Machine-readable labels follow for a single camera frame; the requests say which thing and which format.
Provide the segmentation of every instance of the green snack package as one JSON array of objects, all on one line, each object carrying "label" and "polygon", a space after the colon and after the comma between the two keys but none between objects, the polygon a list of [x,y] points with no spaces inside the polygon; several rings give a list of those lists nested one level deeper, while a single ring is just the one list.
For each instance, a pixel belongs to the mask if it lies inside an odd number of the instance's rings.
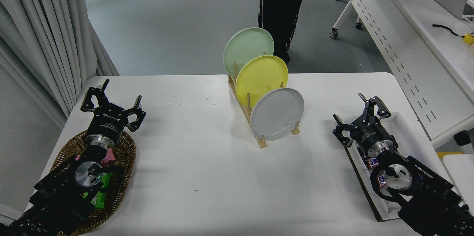
[{"label": "green snack package", "polygon": [[[109,186],[111,174],[112,173],[105,173],[104,176],[102,177],[103,188],[107,188]],[[93,204],[98,209],[104,209],[106,194],[107,194],[106,192],[98,192],[97,195],[93,197],[92,201],[90,201],[90,203]]]}]

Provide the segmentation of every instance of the desk leg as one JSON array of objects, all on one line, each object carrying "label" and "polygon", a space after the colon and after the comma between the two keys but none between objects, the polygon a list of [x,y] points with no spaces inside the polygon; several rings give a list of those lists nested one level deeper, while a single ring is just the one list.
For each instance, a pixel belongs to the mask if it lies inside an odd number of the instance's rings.
[{"label": "desk leg", "polygon": [[341,15],[339,16],[337,21],[334,23],[334,26],[332,27],[332,32],[330,33],[330,37],[332,39],[335,39],[338,36],[337,31],[339,30],[339,27],[342,25],[342,23],[344,23],[347,16],[349,16],[349,13],[351,10],[352,10],[352,0],[349,0],[346,7],[342,11]]}]

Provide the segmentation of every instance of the shoe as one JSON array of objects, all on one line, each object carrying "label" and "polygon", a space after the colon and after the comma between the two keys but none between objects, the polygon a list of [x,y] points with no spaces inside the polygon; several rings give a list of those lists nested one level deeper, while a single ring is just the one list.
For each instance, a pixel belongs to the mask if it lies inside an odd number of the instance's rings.
[{"label": "shoe", "polygon": [[290,55],[288,54],[288,51],[286,50],[286,48],[275,49],[275,52],[273,53],[273,55],[281,58],[281,60],[283,60],[283,62],[285,62],[285,64],[287,65],[290,62]]}]

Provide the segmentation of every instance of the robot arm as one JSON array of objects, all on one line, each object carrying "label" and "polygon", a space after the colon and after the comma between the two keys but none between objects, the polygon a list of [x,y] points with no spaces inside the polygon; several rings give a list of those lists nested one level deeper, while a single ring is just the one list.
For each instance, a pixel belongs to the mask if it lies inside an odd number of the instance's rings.
[{"label": "robot arm", "polygon": [[[415,158],[401,155],[395,138],[380,123],[391,116],[383,101],[359,96],[365,102],[363,114],[351,124],[342,123],[334,114],[337,125],[333,133],[342,145],[350,147],[355,140],[364,155],[377,159],[379,165],[370,175],[376,194],[398,203],[398,216],[423,236],[474,235],[474,217],[467,205],[460,206],[462,198],[452,191],[454,186]],[[374,115],[375,106],[378,116]],[[349,131],[350,138],[343,131]],[[380,189],[381,178],[388,194]]]},{"label": "robot arm", "polygon": [[[124,168],[102,167],[100,162],[107,155],[107,148],[119,143],[123,129],[137,130],[146,113],[137,97],[132,108],[125,110],[109,102],[103,86],[90,87],[81,105],[81,111],[93,112],[94,117],[83,138],[86,146],[79,160],[70,157],[34,188],[37,192],[30,197],[33,206],[9,226],[0,224],[0,235],[6,236],[56,236],[60,231],[69,235],[76,231],[92,214],[95,207],[90,203],[97,192],[117,189],[123,180]],[[96,96],[98,106],[92,102]],[[136,114],[137,119],[129,122],[128,117]],[[117,185],[102,188],[102,177],[106,172],[117,173]]]}]

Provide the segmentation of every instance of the white tray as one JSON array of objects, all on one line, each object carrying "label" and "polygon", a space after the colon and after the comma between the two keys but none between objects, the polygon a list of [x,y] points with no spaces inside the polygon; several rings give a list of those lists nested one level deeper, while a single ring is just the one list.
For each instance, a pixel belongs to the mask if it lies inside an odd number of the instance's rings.
[{"label": "white tray", "polygon": [[[358,116],[355,116],[352,119],[345,118],[343,122],[351,123],[354,121]],[[388,131],[390,135],[395,137],[395,140],[398,143],[398,152],[403,155],[404,157],[408,157],[409,155],[413,156],[421,163],[425,163],[423,158],[425,157],[425,153],[423,153],[423,148],[433,148],[426,137],[416,137],[408,123],[405,121],[403,116],[400,113],[392,112],[392,116],[386,119],[381,120],[381,124],[384,128]],[[354,162],[355,168],[360,176],[360,180],[362,184],[366,188],[366,194],[369,195],[370,199],[373,202],[372,208],[374,211],[378,212],[380,218],[377,218],[378,221],[388,221],[391,219],[398,219],[398,211],[401,209],[399,204],[386,201],[380,198],[372,189],[372,185],[370,183],[370,172],[367,170],[364,162],[362,161],[358,151],[357,151],[357,143],[354,141],[351,147],[347,148],[348,154],[350,155],[352,161]]]}]

